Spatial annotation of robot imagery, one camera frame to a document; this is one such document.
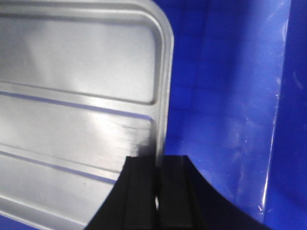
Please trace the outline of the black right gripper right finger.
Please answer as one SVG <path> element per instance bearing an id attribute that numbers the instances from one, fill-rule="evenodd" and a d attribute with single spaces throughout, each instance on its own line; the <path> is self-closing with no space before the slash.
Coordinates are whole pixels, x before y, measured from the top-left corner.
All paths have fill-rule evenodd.
<path id="1" fill-rule="evenodd" d="M 188 156 L 166 155 L 160 168 L 162 230 L 267 230 L 217 192 Z"/>

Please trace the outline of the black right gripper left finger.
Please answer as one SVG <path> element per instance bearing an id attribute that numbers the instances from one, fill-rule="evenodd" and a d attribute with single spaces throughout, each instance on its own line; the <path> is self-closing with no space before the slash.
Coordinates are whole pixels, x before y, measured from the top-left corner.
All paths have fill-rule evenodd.
<path id="1" fill-rule="evenodd" d="M 155 176 L 153 156 L 127 157 L 113 189 L 85 229 L 156 229 Z"/>

